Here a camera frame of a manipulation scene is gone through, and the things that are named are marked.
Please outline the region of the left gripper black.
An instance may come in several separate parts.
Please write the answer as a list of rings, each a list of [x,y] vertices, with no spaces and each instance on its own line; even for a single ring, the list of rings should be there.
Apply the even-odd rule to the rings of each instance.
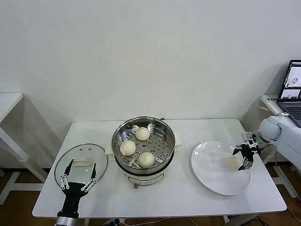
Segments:
[[[63,175],[60,176],[61,189],[65,194],[65,200],[62,209],[57,213],[58,217],[78,217],[79,202],[81,197],[85,196],[96,183],[96,163],[92,170],[90,181],[85,185],[78,182],[68,182],[68,176],[71,171],[73,159],[65,168]]]

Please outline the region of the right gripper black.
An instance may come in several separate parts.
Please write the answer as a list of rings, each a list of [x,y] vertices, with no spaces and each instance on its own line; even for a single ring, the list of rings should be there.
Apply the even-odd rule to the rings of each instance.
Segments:
[[[242,165],[238,168],[238,171],[248,170],[252,167],[254,161],[254,154],[261,155],[261,149],[255,141],[248,141],[247,144],[236,145],[232,155],[242,151],[242,155],[245,158]]]

